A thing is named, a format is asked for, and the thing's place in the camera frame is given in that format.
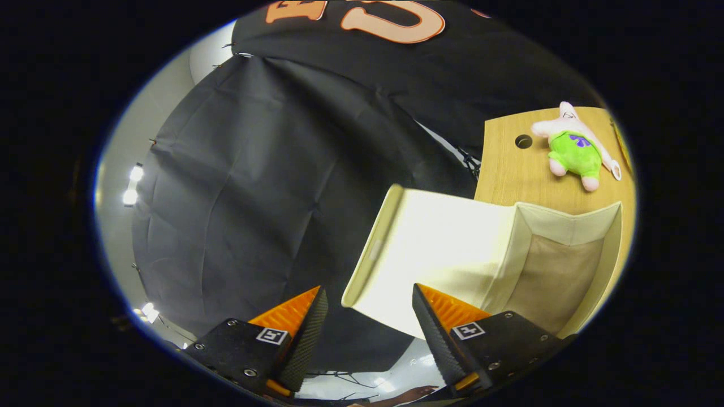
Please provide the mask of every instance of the black cloth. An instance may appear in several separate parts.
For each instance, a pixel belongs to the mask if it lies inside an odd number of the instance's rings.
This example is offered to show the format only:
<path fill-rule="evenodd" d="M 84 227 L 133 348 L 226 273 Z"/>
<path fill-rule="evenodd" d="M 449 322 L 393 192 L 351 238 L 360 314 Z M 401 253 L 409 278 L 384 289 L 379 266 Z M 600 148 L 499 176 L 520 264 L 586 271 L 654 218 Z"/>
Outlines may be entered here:
<path fill-rule="evenodd" d="M 599 106 L 501 23 L 426 5 L 446 27 L 413 45 L 342 30 L 346 2 L 319 21 L 267 25 L 265 9 L 237 21 L 233 51 L 253 56 L 194 87 L 143 162 L 133 250 L 164 317 L 201 336 L 323 285 L 329 314 L 310 370 L 380 372 L 399 359 L 412 337 L 340 305 L 385 193 L 399 183 L 473 198 L 476 187 L 415 121 L 480 156 L 487 119 L 561 100 Z"/>

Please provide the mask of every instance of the light fixture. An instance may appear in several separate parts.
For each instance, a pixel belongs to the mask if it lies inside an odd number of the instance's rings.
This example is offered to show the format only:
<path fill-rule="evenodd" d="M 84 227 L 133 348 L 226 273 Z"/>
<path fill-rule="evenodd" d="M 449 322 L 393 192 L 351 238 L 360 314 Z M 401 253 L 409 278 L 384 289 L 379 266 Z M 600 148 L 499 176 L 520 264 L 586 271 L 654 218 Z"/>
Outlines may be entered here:
<path fill-rule="evenodd" d="M 128 206 L 133 205 L 133 204 L 135 204 L 137 199 L 138 199 L 138 192 L 136 192 L 135 190 L 129 189 L 123 193 L 123 204 L 124 205 L 128 205 Z"/>
<path fill-rule="evenodd" d="M 159 312 L 157 310 L 153 309 L 152 303 L 147 303 L 140 310 L 146 315 L 148 322 L 150 322 L 152 324 L 156 321 L 156 318 L 159 317 Z"/>
<path fill-rule="evenodd" d="M 143 168 L 136 164 L 136 166 L 131 169 L 131 180 L 138 182 L 141 178 L 143 178 Z"/>

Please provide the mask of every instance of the floor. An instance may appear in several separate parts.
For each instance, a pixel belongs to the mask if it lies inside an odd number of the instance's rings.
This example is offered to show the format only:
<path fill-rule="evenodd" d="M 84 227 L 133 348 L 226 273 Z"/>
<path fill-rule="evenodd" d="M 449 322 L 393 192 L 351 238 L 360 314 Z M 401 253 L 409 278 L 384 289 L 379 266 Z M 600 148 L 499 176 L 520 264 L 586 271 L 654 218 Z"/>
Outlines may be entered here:
<path fill-rule="evenodd" d="M 334 376 L 334 372 L 327 374 L 306 379 L 295 397 L 326 400 L 370 398 L 370 401 L 381 401 L 414 387 L 445 386 L 427 342 L 417 338 L 387 372 L 359 372 L 351 376 Z"/>

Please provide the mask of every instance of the patrick star plush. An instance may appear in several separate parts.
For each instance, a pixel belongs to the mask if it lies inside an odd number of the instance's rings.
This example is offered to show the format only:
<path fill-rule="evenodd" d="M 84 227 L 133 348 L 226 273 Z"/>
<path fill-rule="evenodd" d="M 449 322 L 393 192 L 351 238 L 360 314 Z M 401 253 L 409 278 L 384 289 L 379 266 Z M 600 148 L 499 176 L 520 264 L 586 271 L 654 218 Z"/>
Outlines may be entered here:
<path fill-rule="evenodd" d="M 596 135 L 579 118 L 570 103 L 560 102 L 557 119 L 534 123 L 531 132 L 546 137 L 550 152 L 548 164 L 553 174 L 562 177 L 570 171 L 581 176 L 587 191 L 599 186 L 601 163 L 611 171 L 616 180 L 621 179 L 621 168 L 611 158 Z"/>

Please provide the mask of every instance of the orange letter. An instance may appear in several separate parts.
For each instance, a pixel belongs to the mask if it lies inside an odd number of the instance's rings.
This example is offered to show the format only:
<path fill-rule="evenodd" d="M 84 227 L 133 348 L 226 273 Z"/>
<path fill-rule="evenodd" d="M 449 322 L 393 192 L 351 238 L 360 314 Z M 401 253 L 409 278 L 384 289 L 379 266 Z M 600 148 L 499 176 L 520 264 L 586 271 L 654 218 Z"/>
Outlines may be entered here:
<path fill-rule="evenodd" d="M 266 10 L 266 23 L 289 17 L 307 17 L 310 20 L 319 20 L 324 14 L 326 6 L 326 1 L 277 1 L 269 5 Z"/>
<path fill-rule="evenodd" d="M 478 10 L 475 10 L 475 9 L 470 9 L 470 10 L 472 10 L 473 13 L 479 15 L 480 17 L 490 18 L 490 16 L 489 16 L 488 14 L 481 13 L 481 12 L 479 12 Z"/>
<path fill-rule="evenodd" d="M 362 1 L 362 3 L 377 3 L 377 1 Z M 445 28 L 445 20 L 440 14 L 416 1 L 380 1 L 380 3 L 407 10 L 419 17 L 420 22 L 406 27 L 367 14 L 361 7 L 355 7 L 342 18 L 342 28 L 362 30 L 395 43 L 421 43 L 440 34 Z"/>

